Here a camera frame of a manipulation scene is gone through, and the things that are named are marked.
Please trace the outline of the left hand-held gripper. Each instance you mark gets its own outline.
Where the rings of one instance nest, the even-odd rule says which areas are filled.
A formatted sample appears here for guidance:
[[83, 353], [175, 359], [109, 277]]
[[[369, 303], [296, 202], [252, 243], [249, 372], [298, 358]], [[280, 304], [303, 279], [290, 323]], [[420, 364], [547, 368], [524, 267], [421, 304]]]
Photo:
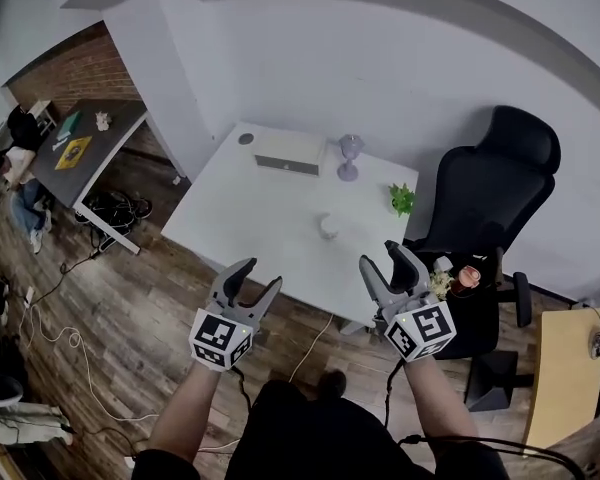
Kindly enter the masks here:
[[254, 257], [231, 265], [222, 285], [215, 286], [196, 312], [188, 342], [191, 357], [212, 371], [230, 370], [250, 349], [254, 326], [260, 324], [280, 292], [278, 276], [260, 293], [251, 309], [239, 299], [240, 290], [257, 264]]

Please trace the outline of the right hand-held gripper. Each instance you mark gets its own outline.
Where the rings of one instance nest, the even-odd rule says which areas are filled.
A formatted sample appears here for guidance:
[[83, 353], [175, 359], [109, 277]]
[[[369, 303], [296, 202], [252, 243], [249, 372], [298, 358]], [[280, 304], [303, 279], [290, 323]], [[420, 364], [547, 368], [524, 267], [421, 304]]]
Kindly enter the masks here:
[[394, 303], [395, 293], [414, 295], [425, 290], [429, 272], [424, 263], [402, 244], [387, 240], [384, 245], [393, 262], [389, 284], [374, 261], [366, 255], [359, 259], [367, 292], [387, 324], [384, 337], [404, 361], [435, 355], [456, 337], [448, 304], [433, 301], [431, 297], [412, 297]]

